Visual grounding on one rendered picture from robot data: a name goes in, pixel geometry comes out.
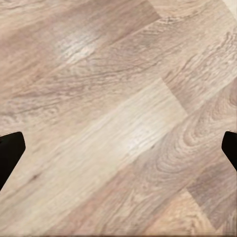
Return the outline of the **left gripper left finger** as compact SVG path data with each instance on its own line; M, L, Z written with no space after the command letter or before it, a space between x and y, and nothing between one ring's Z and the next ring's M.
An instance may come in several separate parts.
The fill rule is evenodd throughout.
M25 149L25 140L21 131L0 137L0 190L25 152Z

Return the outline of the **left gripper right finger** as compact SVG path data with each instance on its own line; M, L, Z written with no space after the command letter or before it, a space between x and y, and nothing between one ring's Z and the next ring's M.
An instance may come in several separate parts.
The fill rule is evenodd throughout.
M237 133L226 131L221 148L237 170Z

